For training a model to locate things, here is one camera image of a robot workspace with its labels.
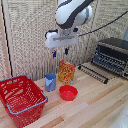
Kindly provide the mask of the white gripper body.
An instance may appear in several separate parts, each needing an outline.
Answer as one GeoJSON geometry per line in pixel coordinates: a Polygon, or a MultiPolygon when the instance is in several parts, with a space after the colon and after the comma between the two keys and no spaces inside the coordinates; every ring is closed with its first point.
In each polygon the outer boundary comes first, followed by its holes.
{"type": "Polygon", "coordinates": [[[48,48],[55,48],[60,46],[69,46],[78,42],[78,33],[73,32],[71,29],[63,30],[59,33],[59,30],[49,30],[45,34],[45,45],[48,48]]]}

